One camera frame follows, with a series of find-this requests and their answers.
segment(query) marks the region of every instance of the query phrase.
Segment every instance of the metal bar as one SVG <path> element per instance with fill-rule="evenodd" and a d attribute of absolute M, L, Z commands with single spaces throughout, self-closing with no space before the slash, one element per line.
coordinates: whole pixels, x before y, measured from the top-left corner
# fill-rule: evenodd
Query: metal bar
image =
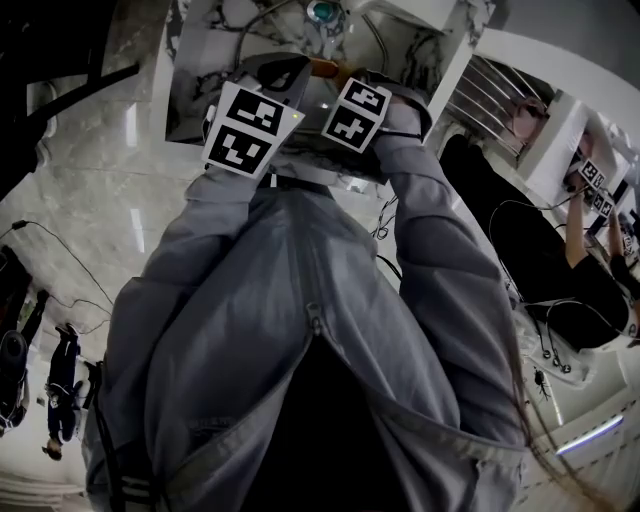
<path fill-rule="evenodd" d="M 471 80 L 469 80 L 466 76 L 462 75 L 462 77 L 464 80 L 466 80 L 467 82 L 469 82 L 471 85 L 473 85 L 476 89 L 478 89 L 482 94 L 484 94 L 487 98 L 489 98 L 491 101 L 493 101 L 493 103 L 496 105 L 496 107 L 498 107 L 500 110 L 502 110 L 505 115 L 507 117 L 511 117 L 511 114 L 509 114 L 509 112 L 507 112 L 507 109 L 504 108 L 502 105 L 500 105 L 500 102 L 495 99 L 493 96 L 491 96 L 491 94 L 489 94 L 487 91 L 485 91 L 482 87 L 480 87 L 479 85 L 474 84 Z"/>
<path fill-rule="evenodd" d="M 507 98 L 511 103 L 513 103 L 515 105 L 515 102 L 511 99 L 511 96 L 509 96 L 506 92 L 504 92 L 502 89 L 500 89 L 500 86 L 498 86 L 493 80 L 491 80 L 482 71 L 480 71 L 477 67 L 475 67 L 471 62 L 469 62 L 467 67 L 473 69 L 482 78 L 484 78 L 487 82 L 489 82 L 491 85 L 493 85 L 493 87 L 496 89 L 496 91 L 498 91 L 500 94 L 502 94 L 505 98 Z"/>
<path fill-rule="evenodd" d="M 492 112 L 489 112 L 486 108 L 484 108 L 482 105 L 480 105 L 480 103 L 478 103 L 476 100 L 474 100 L 473 98 L 471 98 L 470 96 L 467 96 L 465 93 L 463 93 L 462 91 L 459 91 L 458 89 L 454 89 L 453 92 L 457 92 L 460 96 L 462 96 L 463 98 L 465 98 L 466 100 L 470 101 L 471 103 L 473 103 L 476 107 L 478 107 L 480 110 L 482 110 L 485 114 L 487 114 L 488 116 L 490 116 L 496 123 L 498 123 L 500 126 L 502 126 L 505 130 L 509 131 L 511 133 L 511 135 L 513 135 L 514 137 L 516 136 L 515 133 L 513 133 L 513 131 L 506 125 L 504 124 L 500 118 L 496 117 Z"/>
<path fill-rule="evenodd" d="M 541 98 L 541 97 L 540 97 L 540 95 L 536 92 L 536 90 L 531 86 L 531 84 L 530 84 L 529 82 L 527 82 L 527 81 L 524 79 L 524 77 L 520 74 L 520 72 L 519 72 L 516 68 L 509 67 L 509 69 L 510 69 L 511 71 L 513 71 L 513 72 L 516 74 L 516 76 L 517 76 L 520 80 L 522 80 L 522 83 L 523 83 L 524 85 L 526 85 L 526 86 L 527 86 L 527 88 L 528 88 L 528 89 L 533 93 L 533 95 L 534 95 L 536 98 L 538 98 L 538 99 L 542 102 L 542 104 L 543 104 L 545 107 L 548 107 L 548 105 L 547 105 L 544 101 L 542 101 L 542 98 Z"/>
<path fill-rule="evenodd" d="M 491 69 L 493 69 L 493 71 L 500 77 L 502 78 L 505 82 L 507 82 L 511 87 L 513 87 L 515 89 L 515 91 L 522 96 L 522 98 L 526 98 L 526 96 L 524 95 L 524 93 L 520 90 L 520 88 L 518 86 L 516 86 L 516 84 L 514 84 L 511 80 L 509 80 L 507 78 L 507 76 L 500 71 L 497 67 L 495 67 L 493 65 L 493 63 L 487 59 L 485 59 L 484 57 L 480 57 L 480 59 L 482 59 L 482 62 L 484 62 L 487 66 L 489 66 Z"/>
<path fill-rule="evenodd" d="M 505 149 L 507 149 L 508 151 L 511 151 L 514 154 L 514 156 L 516 156 L 516 157 L 520 156 L 520 153 L 518 152 L 518 150 L 513 148 L 511 146 L 511 144 L 509 144 L 506 140 L 504 140 L 502 137 L 500 137 L 500 135 L 498 135 L 496 132 L 494 132 L 491 128 L 489 128 L 488 126 L 486 126 L 482 122 L 478 121 L 471 114 L 468 114 L 466 111 L 462 110 L 458 105 L 455 105 L 455 104 L 453 104 L 453 103 L 451 103 L 449 101 L 449 102 L 447 102 L 447 107 L 454 108 L 458 112 L 461 112 L 462 114 L 464 114 L 465 116 L 470 118 L 473 122 L 475 122 L 480 127 L 484 128 L 487 132 L 489 132 L 489 134 L 492 135 L 499 143 L 501 143 L 505 147 Z"/>

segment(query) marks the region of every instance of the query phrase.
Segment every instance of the gray wall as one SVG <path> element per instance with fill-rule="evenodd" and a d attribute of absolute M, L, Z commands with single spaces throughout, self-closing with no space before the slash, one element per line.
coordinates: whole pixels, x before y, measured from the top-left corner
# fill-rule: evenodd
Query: gray wall
<path fill-rule="evenodd" d="M 628 0 L 508 0 L 490 27 L 568 50 L 640 89 L 640 15 Z"/>

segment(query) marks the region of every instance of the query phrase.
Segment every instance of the curved white edge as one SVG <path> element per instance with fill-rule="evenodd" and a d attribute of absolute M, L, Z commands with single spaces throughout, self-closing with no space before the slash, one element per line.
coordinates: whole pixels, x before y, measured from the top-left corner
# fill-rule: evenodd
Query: curved white edge
<path fill-rule="evenodd" d="M 583 101 L 640 145 L 640 91 L 567 50 L 502 30 L 486 29 L 476 53 L 540 78 Z"/>

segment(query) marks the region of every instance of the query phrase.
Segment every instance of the jacket sleeve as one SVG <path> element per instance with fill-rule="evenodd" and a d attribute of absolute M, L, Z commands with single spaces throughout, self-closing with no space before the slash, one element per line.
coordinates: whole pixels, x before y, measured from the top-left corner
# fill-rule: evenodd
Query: jacket sleeve
<path fill-rule="evenodd" d="M 386 123 L 415 131 L 417 115 L 408 105 L 392 104 Z M 375 149 L 398 196 L 400 295 L 453 386 L 461 428 L 522 445 L 515 405 L 520 359 L 500 271 L 453 212 L 450 185 L 432 151 L 395 136 L 380 137 Z"/>
<path fill-rule="evenodd" d="M 209 169 L 186 191 L 183 212 L 166 229 L 140 277 L 115 301 L 104 358 L 100 407 L 116 449 L 144 435 L 146 371 L 167 326 L 225 256 L 248 218 L 257 180 Z M 90 423 L 88 430 L 95 425 Z M 86 457 L 97 433 L 85 435 Z"/>

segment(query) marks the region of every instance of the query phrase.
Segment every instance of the black chair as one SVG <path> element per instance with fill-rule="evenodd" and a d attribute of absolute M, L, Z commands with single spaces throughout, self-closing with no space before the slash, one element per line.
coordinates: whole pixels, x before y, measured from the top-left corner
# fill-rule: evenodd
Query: black chair
<path fill-rule="evenodd" d="M 47 121 L 138 73 L 139 64 L 102 76 L 116 0 L 10 2 L 0 13 L 0 201 L 37 165 Z M 27 84 L 71 75 L 87 82 L 27 116 Z"/>

